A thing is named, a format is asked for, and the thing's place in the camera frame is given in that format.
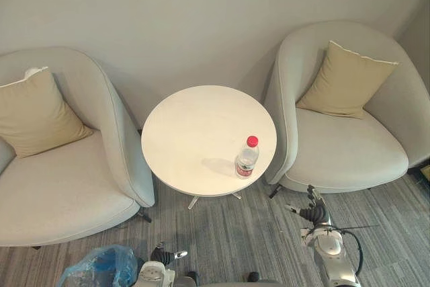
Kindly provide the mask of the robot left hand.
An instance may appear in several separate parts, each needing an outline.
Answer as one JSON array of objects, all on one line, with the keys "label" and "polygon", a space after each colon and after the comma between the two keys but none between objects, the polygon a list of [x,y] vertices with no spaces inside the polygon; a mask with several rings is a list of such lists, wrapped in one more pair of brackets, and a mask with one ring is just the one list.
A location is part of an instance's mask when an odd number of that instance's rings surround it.
[{"label": "robot left hand", "polygon": [[186,250],[176,251],[174,253],[165,250],[165,242],[161,241],[157,244],[155,249],[150,255],[151,261],[157,261],[162,263],[164,266],[169,265],[176,259],[181,259],[188,254]]}]

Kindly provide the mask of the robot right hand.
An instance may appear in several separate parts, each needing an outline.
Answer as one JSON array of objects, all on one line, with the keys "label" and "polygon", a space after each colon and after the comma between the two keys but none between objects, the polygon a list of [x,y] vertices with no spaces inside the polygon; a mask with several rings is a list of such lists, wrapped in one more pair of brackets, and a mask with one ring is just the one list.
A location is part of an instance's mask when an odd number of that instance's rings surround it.
[{"label": "robot right hand", "polygon": [[292,206],[290,204],[286,204],[286,208],[290,212],[293,212],[301,216],[308,222],[311,222],[314,225],[314,227],[317,227],[320,225],[327,225],[327,226],[331,225],[331,216],[323,197],[320,195],[317,189],[312,185],[308,185],[307,192],[308,192],[308,199],[311,201],[311,203],[309,204],[309,207],[299,208],[299,207]]}]

